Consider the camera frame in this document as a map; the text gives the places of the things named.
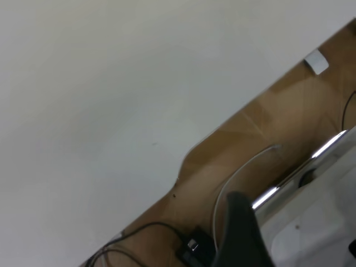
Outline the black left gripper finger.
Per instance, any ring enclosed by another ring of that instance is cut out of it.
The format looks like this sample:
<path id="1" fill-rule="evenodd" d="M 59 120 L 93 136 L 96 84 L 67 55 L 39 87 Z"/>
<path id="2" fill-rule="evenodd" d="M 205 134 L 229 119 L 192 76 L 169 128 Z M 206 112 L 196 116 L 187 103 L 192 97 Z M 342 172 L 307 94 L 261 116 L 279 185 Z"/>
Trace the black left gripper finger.
<path id="1" fill-rule="evenodd" d="M 222 244 L 212 265 L 274 266 L 247 196 L 231 192 L 227 203 Z"/>

